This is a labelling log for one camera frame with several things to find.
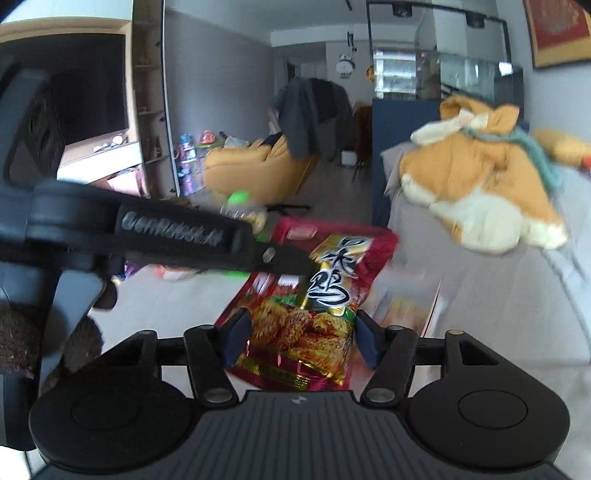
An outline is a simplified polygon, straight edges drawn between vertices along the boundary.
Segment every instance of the gray jacket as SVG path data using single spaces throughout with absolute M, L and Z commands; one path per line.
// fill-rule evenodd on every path
M 356 124 L 341 86 L 296 77 L 279 92 L 274 106 L 294 158 L 319 153 L 321 160 L 330 160 L 354 149 Z

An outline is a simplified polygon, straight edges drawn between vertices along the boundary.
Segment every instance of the tall shelving unit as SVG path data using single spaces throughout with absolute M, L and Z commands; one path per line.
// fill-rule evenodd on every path
M 147 190 L 155 198 L 177 196 L 180 192 L 168 117 L 164 6 L 164 0 L 134 0 L 132 16 L 134 95 L 142 168 Z

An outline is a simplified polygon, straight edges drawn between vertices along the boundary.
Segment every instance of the teal scarf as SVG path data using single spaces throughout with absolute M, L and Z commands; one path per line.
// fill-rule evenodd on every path
M 519 145 L 538 170 L 545 190 L 549 194 L 553 194 L 560 188 L 562 178 L 555 165 L 551 163 L 540 144 L 520 127 L 515 127 L 509 135 L 488 135 L 472 130 L 471 128 L 462 128 L 462 131 L 469 137 L 477 138 L 484 142 L 510 142 Z

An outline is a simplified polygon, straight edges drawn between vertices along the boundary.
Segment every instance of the metal screw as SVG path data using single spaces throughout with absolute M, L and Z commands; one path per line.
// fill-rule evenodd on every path
M 396 397 L 394 392 L 388 388 L 372 388 L 367 391 L 365 396 L 373 403 L 387 403 Z
M 274 248 L 267 248 L 265 250 L 265 253 L 263 253 L 263 255 L 262 255 L 263 263 L 270 263 L 271 260 L 273 260 L 274 256 L 275 256 L 275 249 Z
M 227 388 L 210 388 L 203 394 L 209 403 L 224 403 L 232 399 L 232 392 Z

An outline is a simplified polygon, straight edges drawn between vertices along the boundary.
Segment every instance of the red snack bag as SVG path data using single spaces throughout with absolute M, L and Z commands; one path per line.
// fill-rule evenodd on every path
M 355 312 L 398 237 L 367 225 L 284 218 L 273 241 L 310 253 L 309 278 L 252 274 L 216 322 L 251 312 L 246 351 L 231 372 L 268 390 L 345 390 Z

